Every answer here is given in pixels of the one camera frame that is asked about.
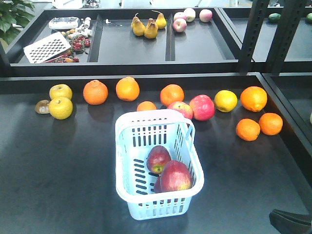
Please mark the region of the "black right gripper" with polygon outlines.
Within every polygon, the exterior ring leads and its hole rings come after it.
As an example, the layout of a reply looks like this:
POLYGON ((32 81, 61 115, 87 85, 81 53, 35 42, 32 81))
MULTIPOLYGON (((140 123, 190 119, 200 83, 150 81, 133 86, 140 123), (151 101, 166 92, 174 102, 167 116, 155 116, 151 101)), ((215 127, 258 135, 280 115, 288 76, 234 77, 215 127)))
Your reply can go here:
POLYGON ((270 224, 281 234, 311 234, 312 216, 274 209, 269 214, 270 224))

